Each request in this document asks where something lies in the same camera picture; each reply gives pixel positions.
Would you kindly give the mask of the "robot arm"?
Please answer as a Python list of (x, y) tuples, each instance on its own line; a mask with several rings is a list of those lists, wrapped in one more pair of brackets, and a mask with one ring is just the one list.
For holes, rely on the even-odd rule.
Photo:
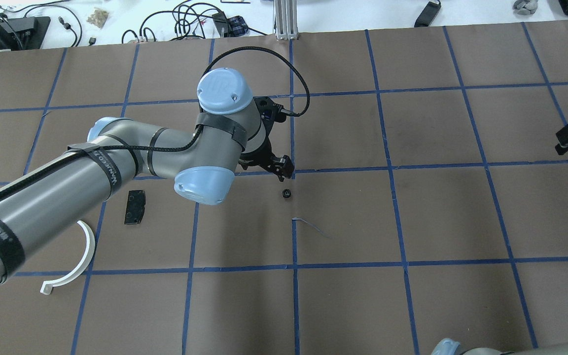
[[(568, 152), (568, 123), (555, 133), (557, 143), (554, 149), (558, 155), (564, 155)], [(455, 341), (451, 338), (440, 340), (432, 355), (568, 355), (568, 342), (560, 344), (532, 348), (532, 349), (496, 349), (496, 348), (467, 348), (463, 343)]]
[(178, 195), (204, 205), (225, 200), (237, 166), (291, 178), (291, 158), (274, 155), (270, 132), (297, 113), (256, 97), (232, 68), (205, 72), (196, 93), (192, 133), (104, 117), (85, 143), (71, 144), (57, 159), (0, 188), (0, 284), (142, 173), (171, 180)]

